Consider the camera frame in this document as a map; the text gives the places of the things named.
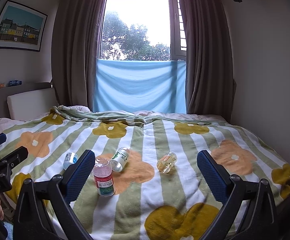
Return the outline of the red label plastic cup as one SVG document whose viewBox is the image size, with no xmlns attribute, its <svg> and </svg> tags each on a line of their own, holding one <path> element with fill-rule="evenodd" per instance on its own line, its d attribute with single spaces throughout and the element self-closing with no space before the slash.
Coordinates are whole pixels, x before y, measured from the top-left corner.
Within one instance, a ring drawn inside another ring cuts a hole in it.
<svg viewBox="0 0 290 240">
<path fill-rule="evenodd" d="M 109 160 L 103 157 L 96 157 L 92 173 L 99 195 L 102 197 L 113 196 L 115 191 L 112 167 Z"/>
</svg>

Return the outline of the blue label plastic cup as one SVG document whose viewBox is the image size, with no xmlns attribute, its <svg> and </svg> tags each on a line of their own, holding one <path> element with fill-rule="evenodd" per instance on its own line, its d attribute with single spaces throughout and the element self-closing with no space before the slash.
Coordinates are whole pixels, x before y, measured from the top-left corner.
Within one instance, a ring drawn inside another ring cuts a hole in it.
<svg viewBox="0 0 290 240">
<path fill-rule="evenodd" d="M 67 170 L 67 168 L 70 167 L 70 165 L 73 165 L 77 162 L 78 156 L 76 153 L 68 152 L 65 156 L 64 162 L 63 162 L 63 169 Z"/>
</svg>

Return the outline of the orange label plastic cup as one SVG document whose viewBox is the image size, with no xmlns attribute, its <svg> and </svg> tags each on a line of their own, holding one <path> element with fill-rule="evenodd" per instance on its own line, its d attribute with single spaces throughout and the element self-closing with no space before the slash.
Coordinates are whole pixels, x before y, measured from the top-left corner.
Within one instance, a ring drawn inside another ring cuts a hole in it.
<svg viewBox="0 0 290 240">
<path fill-rule="evenodd" d="M 177 156 L 173 152 L 169 152 L 165 154 L 158 162 L 157 162 L 157 169 L 161 173 L 169 173 L 170 170 L 175 166 L 177 162 Z"/>
</svg>

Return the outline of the green label plastic cup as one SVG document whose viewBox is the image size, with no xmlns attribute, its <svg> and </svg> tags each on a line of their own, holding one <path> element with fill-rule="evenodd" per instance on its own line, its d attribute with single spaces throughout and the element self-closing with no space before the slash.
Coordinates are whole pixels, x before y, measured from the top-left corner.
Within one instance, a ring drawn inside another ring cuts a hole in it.
<svg viewBox="0 0 290 240">
<path fill-rule="evenodd" d="M 127 147 L 119 148 L 113 157 L 110 159 L 110 164 L 112 167 L 112 171 L 114 172 L 121 172 L 126 163 L 128 162 L 130 155 L 130 149 Z"/>
</svg>

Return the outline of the grey headboard shelf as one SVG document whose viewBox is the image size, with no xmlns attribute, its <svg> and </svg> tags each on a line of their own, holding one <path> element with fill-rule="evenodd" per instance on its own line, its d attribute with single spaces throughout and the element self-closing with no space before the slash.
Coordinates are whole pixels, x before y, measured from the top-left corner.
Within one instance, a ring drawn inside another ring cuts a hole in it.
<svg viewBox="0 0 290 240">
<path fill-rule="evenodd" d="M 48 82 L 24 83 L 20 86 L 6 87 L 0 89 L 0 118 L 11 118 L 7 105 L 7 97 L 14 94 L 29 92 L 32 90 L 52 88 Z"/>
</svg>

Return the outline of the white headboard cushion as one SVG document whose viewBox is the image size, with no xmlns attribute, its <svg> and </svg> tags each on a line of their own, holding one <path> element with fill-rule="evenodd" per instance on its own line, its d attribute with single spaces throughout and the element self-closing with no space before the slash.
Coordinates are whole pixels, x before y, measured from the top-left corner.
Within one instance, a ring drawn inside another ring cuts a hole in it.
<svg viewBox="0 0 290 240">
<path fill-rule="evenodd" d="M 11 119 L 29 121 L 50 111 L 57 100 L 54 89 L 46 88 L 10 95 L 7 105 Z"/>
</svg>

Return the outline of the orange toy on shelf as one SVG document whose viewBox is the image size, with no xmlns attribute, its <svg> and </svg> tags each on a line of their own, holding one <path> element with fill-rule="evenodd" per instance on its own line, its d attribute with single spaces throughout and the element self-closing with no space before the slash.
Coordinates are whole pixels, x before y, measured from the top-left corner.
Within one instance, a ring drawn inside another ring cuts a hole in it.
<svg viewBox="0 0 290 240">
<path fill-rule="evenodd" d="M 0 89 L 1 88 L 5 88 L 6 87 L 6 84 L 5 83 L 0 83 Z"/>
</svg>

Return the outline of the blue toy on shelf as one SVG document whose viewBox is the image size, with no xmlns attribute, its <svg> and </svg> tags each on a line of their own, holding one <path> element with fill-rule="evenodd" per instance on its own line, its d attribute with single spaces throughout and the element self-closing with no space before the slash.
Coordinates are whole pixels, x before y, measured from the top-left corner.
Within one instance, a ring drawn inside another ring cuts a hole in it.
<svg viewBox="0 0 290 240">
<path fill-rule="evenodd" d="M 8 87 L 13 87 L 13 86 L 20 86 L 22 85 L 22 81 L 21 80 L 11 80 L 8 82 L 7 86 Z"/>
</svg>

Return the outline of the striped floral blanket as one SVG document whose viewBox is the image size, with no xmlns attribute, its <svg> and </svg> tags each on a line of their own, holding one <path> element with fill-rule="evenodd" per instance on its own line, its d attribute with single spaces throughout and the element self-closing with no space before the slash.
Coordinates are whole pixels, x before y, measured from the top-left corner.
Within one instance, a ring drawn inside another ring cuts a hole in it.
<svg viewBox="0 0 290 240">
<path fill-rule="evenodd" d="M 197 167 L 202 150 L 230 174 L 268 180 L 276 205 L 290 196 L 289 163 L 252 132 L 217 115 L 54 106 L 2 133 L 7 139 L 0 159 L 20 146 L 29 152 L 13 170 L 12 189 L 5 193 L 10 206 L 17 204 L 25 179 L 45 181 L 63 173 L 68 152 L 92 150 L 110 159 L 119 148 L 130 149 L 124 169 L 112 174 L 113 196 L 100 196 L 89 177 L 72 203 L 94 239 L 199 239 L 221 208 Z M 169 152 L 177 162 L 161 173 L 157 162 Z"/>
</svg>

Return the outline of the framed town picture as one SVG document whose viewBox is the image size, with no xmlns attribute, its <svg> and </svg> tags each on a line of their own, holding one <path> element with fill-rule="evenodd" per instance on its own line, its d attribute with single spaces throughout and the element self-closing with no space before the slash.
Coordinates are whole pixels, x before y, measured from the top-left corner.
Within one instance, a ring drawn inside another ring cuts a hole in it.
<svg viewBox="0 0 290 240">
<path fill-rule="evenodd" d="M 48 15 L 14 1 L 0 13 L 0 49 L 39 52 Z"/>
</svg>

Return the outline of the right brown curtain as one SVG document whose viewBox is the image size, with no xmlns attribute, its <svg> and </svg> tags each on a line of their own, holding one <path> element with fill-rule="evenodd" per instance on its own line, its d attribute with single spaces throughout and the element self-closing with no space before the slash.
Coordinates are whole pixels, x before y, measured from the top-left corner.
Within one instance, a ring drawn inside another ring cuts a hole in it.
<svg viewBox="0 0 290 240">
<path fill-rule="evenodd" d="M 180 0 L 186 50 L 188 114 L 231 120 L 235 94 L 231 40 L 221 0 Z"/>
</svg>

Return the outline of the brown curtain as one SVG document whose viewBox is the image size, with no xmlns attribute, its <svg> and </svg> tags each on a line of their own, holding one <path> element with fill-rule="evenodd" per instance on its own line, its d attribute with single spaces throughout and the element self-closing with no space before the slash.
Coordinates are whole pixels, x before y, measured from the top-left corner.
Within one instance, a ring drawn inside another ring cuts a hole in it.
<svg viewBox="0 0 290 240">
<path fill-rule="evenodd" d="M 221 0 L 180 0 L 186 50 L 188 114 L 231 120 L 235 94 L 231 40 Z"/>
<path fill-rule="evenodd" d="M 60 0 L 52 37 L 52 83 L 65 106 L 93 107 L 106 0 Z"/>
</svg>

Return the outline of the light blue hanging cloth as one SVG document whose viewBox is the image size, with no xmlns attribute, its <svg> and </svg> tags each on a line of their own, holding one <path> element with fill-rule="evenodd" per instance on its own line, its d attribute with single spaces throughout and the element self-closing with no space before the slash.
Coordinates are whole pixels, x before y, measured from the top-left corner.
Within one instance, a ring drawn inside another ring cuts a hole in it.
<svg viewBox="0 0 290 240">
<path fill-rule="evenodd" d="M 185 113 L 185 61 L 97 60 L 93 111 Z"/>
</svg>

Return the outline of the left brown curtain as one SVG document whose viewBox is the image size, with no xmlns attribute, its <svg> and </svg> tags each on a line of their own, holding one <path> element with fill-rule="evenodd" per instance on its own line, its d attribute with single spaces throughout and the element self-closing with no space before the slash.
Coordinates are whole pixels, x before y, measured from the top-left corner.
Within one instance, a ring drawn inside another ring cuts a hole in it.
<svg viewBox="0 0 290 240">
<path fill-rule="evenodd" d="M 93 107 L 106 0 L 60 0 L 52 37 L 52 83 L 65 106 Z"/>
</svg>

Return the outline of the white window frame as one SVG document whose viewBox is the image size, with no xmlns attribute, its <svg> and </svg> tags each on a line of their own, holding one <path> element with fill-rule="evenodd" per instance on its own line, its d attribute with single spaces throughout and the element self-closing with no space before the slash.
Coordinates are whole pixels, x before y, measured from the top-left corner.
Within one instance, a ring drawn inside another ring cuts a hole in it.
<svg viewBox="0 0 290 240">
<path fill-rule="evenodd" d="M 169 0 L 170 11 L 170 55 L 171 60 L 186 59 L 187 43 L 180 0 Z"/>
</svg>

